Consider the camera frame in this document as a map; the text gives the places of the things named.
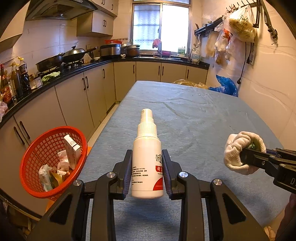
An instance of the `black countertop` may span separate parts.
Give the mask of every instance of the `black countertop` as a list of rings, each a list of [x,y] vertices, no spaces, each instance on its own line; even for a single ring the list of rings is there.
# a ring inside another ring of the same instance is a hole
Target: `black countertop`
[[[112,62],[122,62],[122,61],[144,61],[144,62],[161,62],[161,63],[171,63],[171,64],[181,64],[186,66],[197,67],[201,69],[209,69],[209,64],[200,61],[199,64],[187,63],[185,61],[178,61],[178,60],[170,60],[170,59],[161,59],[161,58],[144,58],[144,57],[136,57],[136,58],[119,58],[119,59],[112,59],[112,60],[98,60],[93,63],[84,64],[80,67],[75,69],[64,69],[61,71],[60,75],[49,80],[47,83],[44,83],[39,88],[33,90],[30,94],[23,97],[20,101],[18,101],[14,106],[10,107],[9,110],[5,113],[2,117],[2,121],[0,122],[0,128],[24,105],[28,102],[33,100],[35,97],[40,95],[41,93],[45,92],[46,90],[50,89],[51,87],[63,82],[66,79],[69,79],[79,73],[87,71],[89,69],[112,63]]]

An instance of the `red basket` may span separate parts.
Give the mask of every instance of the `red basket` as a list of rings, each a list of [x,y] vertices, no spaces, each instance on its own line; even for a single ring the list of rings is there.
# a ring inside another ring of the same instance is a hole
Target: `red basket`
[[[122,41],[119,40],[113,40],[113,39],[107,39],[105,40],[106,44],[122,44]]]
[[[65,150],[64,136],[70,135],[81,146],[80,159],[65,182],[51,191],[44,191],[39,180],[38,171],[42,165],[57,167],[59,160],[57,153]],[[61,126],[40,135],[27,149],[20,166],[20,180],[24,189],[34,197],[49,198],[56,201],[80,174],[87,154],[85,136],[78,129],[71,126]]]

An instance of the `metal screw head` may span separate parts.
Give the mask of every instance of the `metal screw head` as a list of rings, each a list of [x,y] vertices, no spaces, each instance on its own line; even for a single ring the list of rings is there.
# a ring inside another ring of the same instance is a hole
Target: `metal screw head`
[[[187,172],[180,172],[179,176],[180,177],[188,177],[188,173]]]
[[[75,180],[75,181],[73,182],[73,185],[74,185],[74,186],[80,186],[81,183],[82,183],[81,180]]]
[[[215,185],[217,185],[217,186],[220,186],[220,185],[222,184],[222,181],[221,181],[220,179],[215,179],[215,180],[213,181],[213,183],[214,183]]]
[[[107,173],[107,177],[109,177],[109,178],[113,178],[113,177],[115,177],[115,173],[114,172],[108,172]]]

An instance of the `blue tablecloth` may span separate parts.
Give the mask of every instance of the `blue tablecloth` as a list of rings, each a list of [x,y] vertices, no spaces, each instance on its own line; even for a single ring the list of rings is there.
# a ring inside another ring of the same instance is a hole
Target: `blue tablecloth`
[[[281,148],[272,131],[241,99],[225,94],[176,84],[137,81],[115,111],[94,144],[79,176],[93,181],[111,171],[133,148],[141,110],[150,108],[162,149],[172,161],[198,179],[221,179],[262,225],[284,208],[289,193],[274,186],[263,170],[243,176],[223,164],[224,146],[231,133],[259,134],[267,148]],[[87,240],[91,221],[90,205]],[[114,201],[117,240],[178,240],[181,201]],[[205,221],[205,240],[208,240]]]

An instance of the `wok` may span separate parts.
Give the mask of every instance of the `wok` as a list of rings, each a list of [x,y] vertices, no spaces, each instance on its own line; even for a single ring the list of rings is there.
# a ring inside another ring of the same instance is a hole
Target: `wok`
[[[94,50],[96,50],[98,48],[99,47],[95,47],[95,48],[92,48],[92,49],[89,49],[89,50],[85,51],[82,48],[76,49],[76,46],[73,46],[71,50],[67,51],[64,54],[64,56],[63,56],[63,62],[64,63],[71,63],[71,62],[75,62],[75,61],[81,60],[86,53],[89,53],[91,51],[94,51]]]
[[[55,67],[60,67],[63,62],[63,55],[64,54],[65,53],[59,53],[56,56],[52,56],[50,58],[47,58],[47,59],[44,59],[44,60],[38,62],[36,64],[37,70],[39,72],[44,72],[46,70],[49,70],[49,69],[52,69]]]

